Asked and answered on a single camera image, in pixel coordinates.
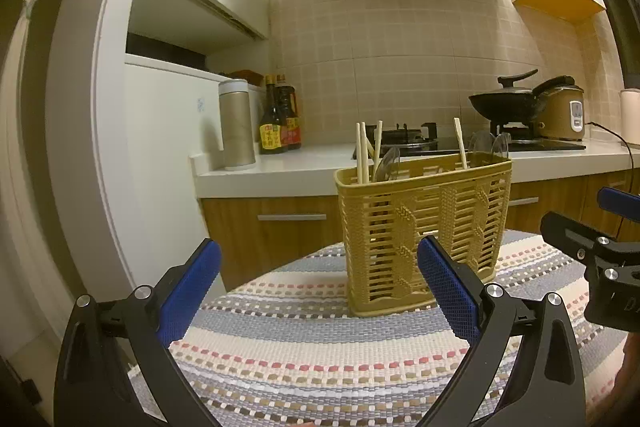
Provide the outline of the person's right hand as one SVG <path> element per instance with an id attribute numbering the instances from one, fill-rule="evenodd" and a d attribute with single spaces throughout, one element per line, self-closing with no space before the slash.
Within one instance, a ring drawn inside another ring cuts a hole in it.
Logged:
<path id="1" fill-rule="evenodd" d="M 616 376 L 616 404 L 626 409 L 637 394 L 639 378 L 640 340 L 638 333 L 629 333 L 624 346 L 623 365 Z"/>

